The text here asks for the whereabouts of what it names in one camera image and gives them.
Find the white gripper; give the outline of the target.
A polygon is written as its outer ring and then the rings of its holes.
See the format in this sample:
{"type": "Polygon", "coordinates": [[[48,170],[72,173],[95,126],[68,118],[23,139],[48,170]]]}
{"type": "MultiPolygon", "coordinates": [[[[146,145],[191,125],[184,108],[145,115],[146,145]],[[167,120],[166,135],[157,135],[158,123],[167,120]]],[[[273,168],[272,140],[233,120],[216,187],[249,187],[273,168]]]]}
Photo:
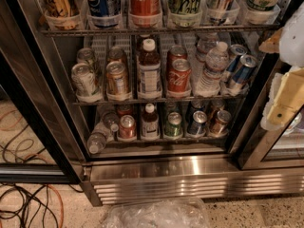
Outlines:
{"type": "Polygon", "coordinates": [[[292,66],[285,74],[275,74],[262,113],[260,126],[275,131],[285,126],[304,105],[304,2],[284,28],[262,33],[258,49],[279,53],[280,60],[292,66]]]}

